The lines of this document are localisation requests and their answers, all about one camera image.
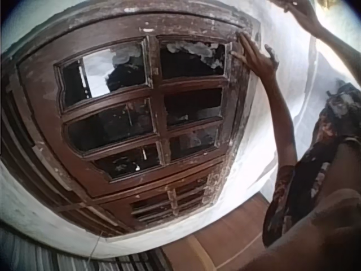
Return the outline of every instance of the glass pane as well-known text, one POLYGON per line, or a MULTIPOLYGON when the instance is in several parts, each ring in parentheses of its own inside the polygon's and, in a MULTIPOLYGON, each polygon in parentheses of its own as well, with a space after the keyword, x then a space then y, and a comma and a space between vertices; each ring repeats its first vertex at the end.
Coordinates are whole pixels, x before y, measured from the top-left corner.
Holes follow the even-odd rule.
POLYGON ((163 78, 222 75, 224 52, 224 45, 218 43, 163 42, 160 51, 163 78))
POLYGON ((217 127, 200 129, 169 139, 171 159, 178 159, 214 146, 217 127))
POLYGON ((99 159, 94 164, 112 178, 139 172, 159 165, 157 146, 151 144, 134 148, 99 159))
POLYGON ((148 99, 133 100, 87 117, 68 128, 71 143, 89 151, 135 136, 152 133, 148 99))
POLYGON ((65 107, 145 83, 140 44, 117 45, 86 55, 63 68, 65 107))
POLYGON ((221 113, 222 89, 203 89, 164 97, 167 124, 190 123, 221 113))

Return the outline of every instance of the striped fabric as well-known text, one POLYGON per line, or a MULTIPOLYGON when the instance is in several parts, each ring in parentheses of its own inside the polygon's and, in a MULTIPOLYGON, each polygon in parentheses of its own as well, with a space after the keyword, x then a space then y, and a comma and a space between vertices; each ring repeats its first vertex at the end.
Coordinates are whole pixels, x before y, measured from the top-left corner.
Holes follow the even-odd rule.
POLYGON ((0 227, 0 270, 11 271, 172 271, 162 249, 88 260, 57 251, 29 239, 8 226, 0 227))

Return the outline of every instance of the wire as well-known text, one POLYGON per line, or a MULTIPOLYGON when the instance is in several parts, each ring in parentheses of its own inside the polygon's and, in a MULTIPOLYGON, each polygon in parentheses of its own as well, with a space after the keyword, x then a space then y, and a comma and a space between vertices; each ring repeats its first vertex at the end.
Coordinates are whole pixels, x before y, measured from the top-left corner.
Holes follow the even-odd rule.
POLYGON ((97 245, 99 243, 100 237, 102 237, 102 234, 103 234, 103 231, 100 232, 98 240, 96 241, 95 247, 93 248, 93 250, 92 250, 92 252, 91 252, 91 254, 90 254, 89 258, 88 258, 88 261, 86 262, 86 271, 88 271, 88 266, 89 266, 89 263, 90 263, 90 259, 91 259, 92 255, 93 255, 93 253, 94 253, 94 251, 95 251, 95 249, 96 249, 96 247, 97 247, 97 245))

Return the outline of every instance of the wooden floor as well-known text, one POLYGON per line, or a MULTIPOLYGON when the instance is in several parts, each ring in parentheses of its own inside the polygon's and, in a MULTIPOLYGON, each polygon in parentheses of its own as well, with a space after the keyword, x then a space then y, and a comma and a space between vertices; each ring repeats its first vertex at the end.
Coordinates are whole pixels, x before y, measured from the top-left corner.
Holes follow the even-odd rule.
POLYGON ((268 203, 256 194, 208 227, 163 246, 174 271, 238 270, 265 248, 262 225, 268 203))

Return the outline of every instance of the hand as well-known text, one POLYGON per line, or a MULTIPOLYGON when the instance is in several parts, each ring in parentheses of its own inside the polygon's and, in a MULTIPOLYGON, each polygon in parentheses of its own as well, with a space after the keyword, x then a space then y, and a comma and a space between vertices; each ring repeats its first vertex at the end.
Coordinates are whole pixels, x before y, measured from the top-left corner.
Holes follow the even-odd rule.
POLYGON ((315 9, 309 0, 270 0, 277 6, 290 11, 300 26, 316 38, 320 38, 323 26, 317 18, 315 9))
POLYGON ((238 60, 241 60, 261 80, 274 78, 279 65, 274 50, 268 45, 265 45, 266 51, 271 55, 271 57, 268 58, 259 52, 256 44, 245 34, 240 33, 238 35, 238 41, 242 44, 245 55, 234 51, 230 52, 230 54, 238 60))

